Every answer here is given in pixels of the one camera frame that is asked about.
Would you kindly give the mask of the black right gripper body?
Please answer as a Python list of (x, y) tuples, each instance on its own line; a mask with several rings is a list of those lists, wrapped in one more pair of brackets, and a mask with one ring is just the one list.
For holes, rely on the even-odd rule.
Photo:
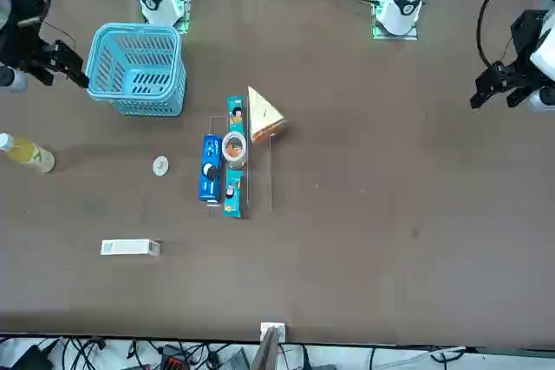
[(44, 0), (1, 0), (1, 63), (12, 68), (45, 68), (39, 36)]

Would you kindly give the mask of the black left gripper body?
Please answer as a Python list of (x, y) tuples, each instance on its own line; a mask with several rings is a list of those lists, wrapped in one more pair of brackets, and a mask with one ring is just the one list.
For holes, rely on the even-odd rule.
[(511, 25), (513, 45), (518, 61), (528, 60), (539, 42), (548, 10), (524, 10)]

